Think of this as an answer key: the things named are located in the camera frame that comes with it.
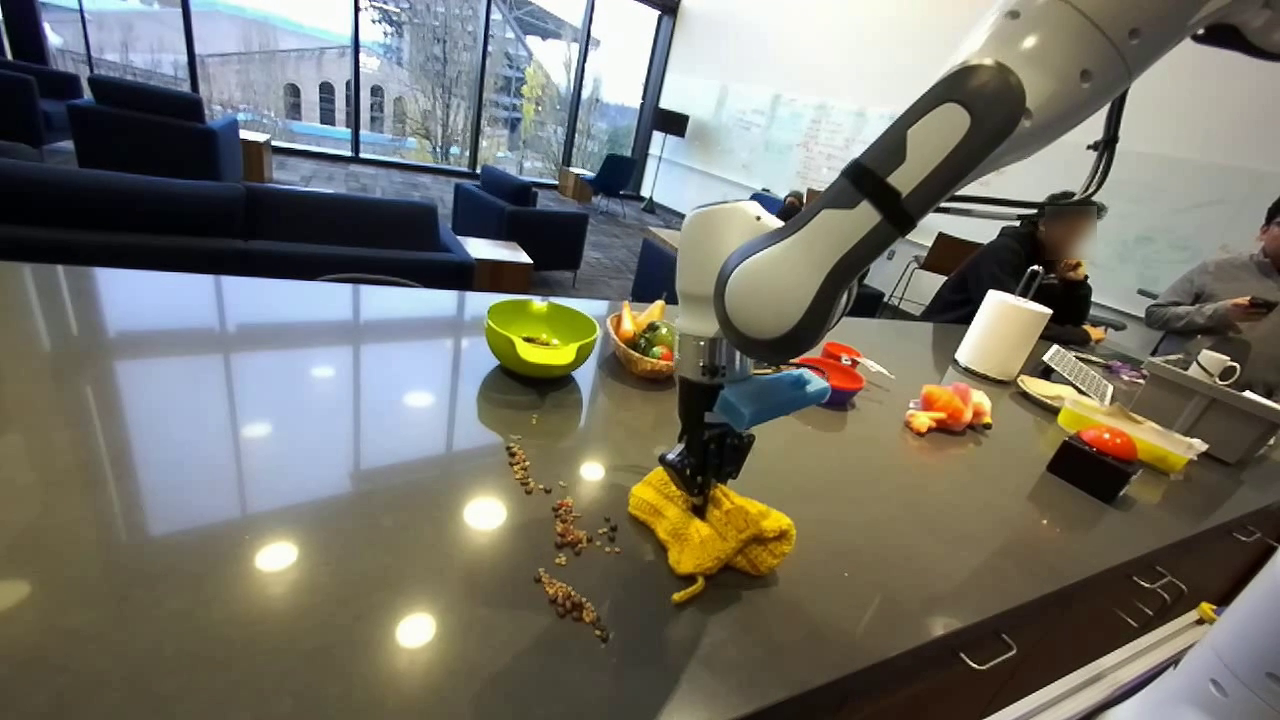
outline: dark blue sofa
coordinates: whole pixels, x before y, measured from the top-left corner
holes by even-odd
[[[584,208],[540,208],[540,190],[499,169],[481,169],[474,184],[451,186],[451,232],[516,241],[531,266],[576,273],[589,246]]]
[[[195,92],[86,74],[92,99],[68,104],[80,169],[241,181],[241,119],[207,119]]]
[[[0,161],[0,254],[471,287],[431,205]]]
[[[71,140],[68,104],[84,94],[80,74],[0,58],[0,140],[45,146],[54,140]]]

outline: yellow object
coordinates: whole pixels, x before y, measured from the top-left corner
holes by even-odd
[[[676,590],[670,602],[688,602],[702,576],[714,576],[724,564],[773,576],[796,553],[790,517],[724,484],[710,487],[707,510],[692,517],[688,494],[665,467],[630,484],[628,510],[668,549],[668,568],[692,576],[692,589]]]
[[[1182,439],[1160,432],[1160,429],[1146,429],[1140,418],[1127,418],[1089,395],[1063,395],[1063,407],[1054,410],[1054,429],[1063,432],[1084,432],[1089,425],[1101,425],[1101,429],[1116,429],[1116,432],[1127,432],[1130,442],[1137,442],[1137,459],[1140,462],[1150,462],[1168,474],[1182,473],[1200,450],[1186,448]]]

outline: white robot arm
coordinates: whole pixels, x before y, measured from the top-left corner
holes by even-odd
[[[1280,58],[1275,0],[1006,0],[982,45],[896,115],[801,216],[688,216],[676,263],[681,442],[665,467],[699,499],[746,442],[707,425],[740,359],[783,362],[845,314],[886,243],[962,184],[1014,162],[1182,40]]]

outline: gray countertop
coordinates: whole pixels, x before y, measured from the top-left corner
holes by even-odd
[[[733,715],[1280,499],[1275,459],[1205,459],[1094,505],[1043,474],[1051,414],[979,379],[997,429],[918,439],[901,414],[959,379],[959,334],[860,319],[835,334],[901,379],[763,425],[737,484],[801,525],[796,556],[670,606],[622,499],[676,393],[603,346],[516,384],[490,300],[0,263],[0,715]],[[616,517],[619,553],[557,568],[503,434],[589,525]],[[255,568],[272,540],[286,570]],[[536,568],[613,643],[560,622]],[[422,649],[395,643],[413,610]]]

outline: paper towel roll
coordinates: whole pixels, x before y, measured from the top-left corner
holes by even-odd
[[[993,287],[956,346],[956,362],[993,379],[1012,379],[1029,362],[1047,314],[1051,307]]]

